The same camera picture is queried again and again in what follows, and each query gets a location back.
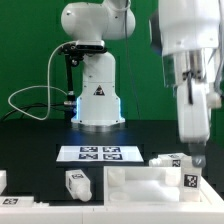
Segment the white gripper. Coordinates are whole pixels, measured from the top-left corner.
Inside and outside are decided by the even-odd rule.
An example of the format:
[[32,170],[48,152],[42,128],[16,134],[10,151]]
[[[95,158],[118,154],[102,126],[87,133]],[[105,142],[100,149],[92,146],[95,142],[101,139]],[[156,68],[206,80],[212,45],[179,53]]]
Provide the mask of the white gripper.
[[177,113],[180,140],[189,143],[192,165],[206,166],[205,142],[210,136],[209,110],[203,83],[187,79],[177,88]]

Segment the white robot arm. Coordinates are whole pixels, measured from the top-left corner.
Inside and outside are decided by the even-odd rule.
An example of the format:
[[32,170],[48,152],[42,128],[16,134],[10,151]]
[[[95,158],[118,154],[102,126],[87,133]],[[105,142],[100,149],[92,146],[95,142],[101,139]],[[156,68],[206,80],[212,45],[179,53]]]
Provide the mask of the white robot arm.
[[[62,11],[61,24],[72,41],[63,46],[69,68],[84,63],[83,90],[72,122],[90,129],[122,124],[115,93],[115,59],[107,40],[129,37],[135,29],[130,0],[78,2]],[[164,81],[176,90],[180,140],[195,167],[206,164],[211,110],[221,106],[224,0],[158,0],[149,20],[151,45],[162,56]]]

